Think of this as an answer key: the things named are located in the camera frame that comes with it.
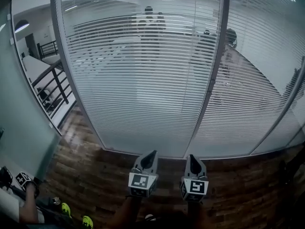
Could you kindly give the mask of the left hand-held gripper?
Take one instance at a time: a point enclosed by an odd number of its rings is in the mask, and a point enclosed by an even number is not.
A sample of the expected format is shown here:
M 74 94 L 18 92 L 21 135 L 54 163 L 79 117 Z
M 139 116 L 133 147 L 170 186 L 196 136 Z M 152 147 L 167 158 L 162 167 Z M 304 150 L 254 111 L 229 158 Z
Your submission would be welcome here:
M 157 164 L 158 152 L 156 150 L 149 151 L 136 159 L 128 180 L 131 196 L 148 198 L 155 191 L 158 179 Z

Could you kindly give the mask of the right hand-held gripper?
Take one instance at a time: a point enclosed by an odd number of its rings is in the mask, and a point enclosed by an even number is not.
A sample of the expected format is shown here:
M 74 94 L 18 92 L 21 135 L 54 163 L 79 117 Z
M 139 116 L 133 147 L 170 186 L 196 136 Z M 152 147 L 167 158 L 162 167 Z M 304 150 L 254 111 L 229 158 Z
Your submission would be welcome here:
M 185 174 L 186 175 L 205 175 L 206 166 L 199 158 L 190 154 L 187 157 Z M 207 194 L 209 181 L 207 176 L 182 177 L 180 191 L 184 201 L 201 202 Z

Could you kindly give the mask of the another person's forearm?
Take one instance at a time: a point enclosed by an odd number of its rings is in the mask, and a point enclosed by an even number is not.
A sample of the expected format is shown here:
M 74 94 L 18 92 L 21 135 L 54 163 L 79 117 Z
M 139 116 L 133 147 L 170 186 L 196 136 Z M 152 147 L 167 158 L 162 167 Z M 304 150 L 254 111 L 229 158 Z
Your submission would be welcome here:
M 19 222 L 24 224 L 37 224 L 38 210 L 33 192 L 26 193 L 26 200 L 23 207 L 19 208 Z

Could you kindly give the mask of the person's right forearm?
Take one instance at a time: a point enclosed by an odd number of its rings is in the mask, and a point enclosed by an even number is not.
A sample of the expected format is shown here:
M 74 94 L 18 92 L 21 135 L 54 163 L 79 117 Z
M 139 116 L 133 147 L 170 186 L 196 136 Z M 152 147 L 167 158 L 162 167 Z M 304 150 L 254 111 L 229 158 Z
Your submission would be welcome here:
M 191 229 L 211 229 L 212 224 L 202 203 L 187 202 Z

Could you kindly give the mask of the person's left forearm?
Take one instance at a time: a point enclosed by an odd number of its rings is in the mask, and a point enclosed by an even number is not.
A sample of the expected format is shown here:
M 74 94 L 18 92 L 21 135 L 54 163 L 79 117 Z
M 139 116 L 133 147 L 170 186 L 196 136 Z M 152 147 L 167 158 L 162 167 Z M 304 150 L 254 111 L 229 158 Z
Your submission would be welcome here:
M 142 197 L 127 196 L 108 223 L 110 229 L 131 229 L 137 220 Z

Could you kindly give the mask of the person's dark trousers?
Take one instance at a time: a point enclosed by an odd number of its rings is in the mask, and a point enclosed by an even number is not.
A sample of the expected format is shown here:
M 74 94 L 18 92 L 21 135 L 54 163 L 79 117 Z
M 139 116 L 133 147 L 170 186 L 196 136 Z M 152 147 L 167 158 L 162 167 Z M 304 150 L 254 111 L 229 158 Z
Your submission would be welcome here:
M 188 223 L 178 220 L 147 220 L 135 222 L 131 229 L 186 229 Z

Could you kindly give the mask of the neon yellow shoe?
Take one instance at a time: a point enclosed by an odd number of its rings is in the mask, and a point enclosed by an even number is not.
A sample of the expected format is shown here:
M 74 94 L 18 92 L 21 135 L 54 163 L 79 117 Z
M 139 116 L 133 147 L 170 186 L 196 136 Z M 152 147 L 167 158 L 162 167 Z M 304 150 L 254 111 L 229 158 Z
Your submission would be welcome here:
M 89 216 L 83 216 L 81 229 L 93 229 L 93 221 Z
M 69 207 L 69 205 L 68 205 L 67 203 L 62 203 L 62 204 L 61 204 L 61 210 L 62 210 L 62 213 L 63 213 L 65 216 L 67 216 L 67 217 L 69 217 L 69 218 L 72 218 L 72 217 L 71 217 L 71 209 L 70 209 L 70 207 Z

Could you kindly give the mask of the black stair railing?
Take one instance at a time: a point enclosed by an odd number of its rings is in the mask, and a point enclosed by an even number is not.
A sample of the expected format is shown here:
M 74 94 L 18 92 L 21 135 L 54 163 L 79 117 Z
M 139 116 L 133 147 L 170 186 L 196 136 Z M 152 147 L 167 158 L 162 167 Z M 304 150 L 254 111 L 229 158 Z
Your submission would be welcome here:
M 51 66 L 45 72 L 43 72 L 33 83 L 31 83 L 31 86 L 33 87 L 40 103 L 41 99 L 38 97 L 38 87 L 36 85 L 50 72 L 52 72 L 53 78 L 45 86 L 41 87 L 41 89 L 48 89 L 51 92 L 52 98 L 60 97 L 63 99 L 62 102 L 56 107 L 56 109 L 52 113 L 48 113 L 45 111 L 54 126 L 59 128 L 71 108 L 76 103 L 76 99 L 73 95 L 66 73 L 63 69 L 61 60 L 58 60 L 55 63 L 51 64 Z

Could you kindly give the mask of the black office chair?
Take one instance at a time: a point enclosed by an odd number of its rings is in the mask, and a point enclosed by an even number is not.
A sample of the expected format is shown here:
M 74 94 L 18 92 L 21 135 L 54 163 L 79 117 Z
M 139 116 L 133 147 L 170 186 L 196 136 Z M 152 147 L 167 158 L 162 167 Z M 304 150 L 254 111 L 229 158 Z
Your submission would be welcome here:
M 60 97 L 52 98 L 51 92 L 48 89 L 43 90 L 38 87 L 37 90 L 38 97 L 41 99 L 42 106 L 48 113 L 52 113 L 63 100 Z

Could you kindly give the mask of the frosted glass door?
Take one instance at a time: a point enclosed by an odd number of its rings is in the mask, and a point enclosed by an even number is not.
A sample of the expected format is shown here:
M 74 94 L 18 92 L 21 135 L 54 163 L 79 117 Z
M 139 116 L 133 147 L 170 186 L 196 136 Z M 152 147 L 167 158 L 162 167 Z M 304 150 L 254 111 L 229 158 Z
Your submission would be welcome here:
M 12 0 L 0 0 L 0 167 L 43 182 L 61 135 L 39 105 L 22 68 Z

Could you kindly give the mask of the black landing railing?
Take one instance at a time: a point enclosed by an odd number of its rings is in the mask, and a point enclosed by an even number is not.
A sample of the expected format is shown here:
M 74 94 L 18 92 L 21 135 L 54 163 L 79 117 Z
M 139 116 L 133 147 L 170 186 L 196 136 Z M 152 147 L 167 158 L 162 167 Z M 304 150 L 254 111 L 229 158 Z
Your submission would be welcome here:
M 41 59 L 58 54 L 58 47 L 56 41 L 51 41 L 43 45 L 37 43 L 37 48 Z

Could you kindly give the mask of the dark dome pendant lamp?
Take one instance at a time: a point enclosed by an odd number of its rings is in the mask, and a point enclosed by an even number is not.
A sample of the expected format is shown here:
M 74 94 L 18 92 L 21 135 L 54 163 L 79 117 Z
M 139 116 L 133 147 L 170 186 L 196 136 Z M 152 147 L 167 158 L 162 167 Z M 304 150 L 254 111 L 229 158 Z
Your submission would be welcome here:
M 27 28 L 28 26 L 29 26 L 29 22 L 27 20 L 20 20 L 15 25 L 15 33 L 22 31 L 23 29 Z

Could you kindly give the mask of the white low wall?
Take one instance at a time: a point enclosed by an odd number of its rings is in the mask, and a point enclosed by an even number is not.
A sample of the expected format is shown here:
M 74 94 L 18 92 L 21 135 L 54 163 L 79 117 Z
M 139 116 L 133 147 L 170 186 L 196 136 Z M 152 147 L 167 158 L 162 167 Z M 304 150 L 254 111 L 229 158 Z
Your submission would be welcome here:
M 30 82 L 33 83 L 43 72 L 45 72 L 50 65 L 40 61 L 32 56 L 26 56 L 22 59 L 23 65 L 26 69 L 26 75 Z M 52 72 L 48 73 L 42 80 L 37 83 L 37 87 L 45 86 L 53 78 Z

